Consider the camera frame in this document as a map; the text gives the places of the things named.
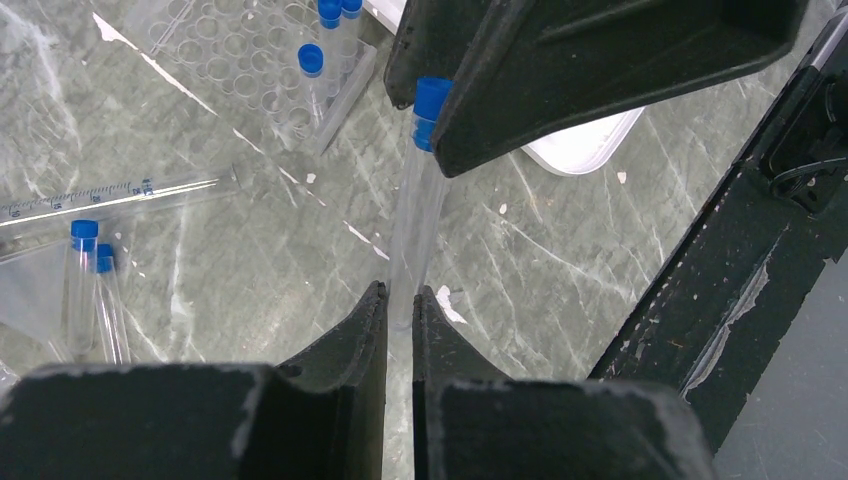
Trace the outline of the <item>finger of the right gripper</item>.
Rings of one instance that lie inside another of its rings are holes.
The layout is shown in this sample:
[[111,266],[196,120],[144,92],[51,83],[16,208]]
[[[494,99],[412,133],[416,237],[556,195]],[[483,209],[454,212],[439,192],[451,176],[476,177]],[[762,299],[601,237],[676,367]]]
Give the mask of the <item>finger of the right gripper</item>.
[[508,1],[408,1],[384,72],[392,105],[410,107],[421,77],[464,81],[509,10]]
[[764,69],[804,1],[496,1],[432,135],[456,177],[551,133]]

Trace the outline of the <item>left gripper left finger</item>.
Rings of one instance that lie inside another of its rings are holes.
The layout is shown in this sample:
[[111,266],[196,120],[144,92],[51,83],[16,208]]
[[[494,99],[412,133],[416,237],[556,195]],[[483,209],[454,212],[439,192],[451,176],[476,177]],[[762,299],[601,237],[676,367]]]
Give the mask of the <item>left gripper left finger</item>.
[[54,364],[1,401],[5,479],[377,479],[384,284],[279,365]]

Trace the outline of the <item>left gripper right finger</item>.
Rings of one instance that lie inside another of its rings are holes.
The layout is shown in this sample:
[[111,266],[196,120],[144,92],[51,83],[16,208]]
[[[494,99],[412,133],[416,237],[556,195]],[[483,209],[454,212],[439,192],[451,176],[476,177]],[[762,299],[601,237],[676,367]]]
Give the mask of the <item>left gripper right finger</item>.
[[713,479],[690,406],[641,381],[516,380],[424,287],[412,314],[419,479]]

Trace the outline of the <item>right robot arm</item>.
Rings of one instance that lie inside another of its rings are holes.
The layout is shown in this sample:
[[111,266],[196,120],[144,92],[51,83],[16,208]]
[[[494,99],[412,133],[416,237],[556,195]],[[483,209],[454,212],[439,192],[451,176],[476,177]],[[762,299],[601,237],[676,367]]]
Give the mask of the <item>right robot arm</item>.
[[453,81],[438,305],[521,377],[676,389],[719,445],[847,247],[843,1],[410,1]]

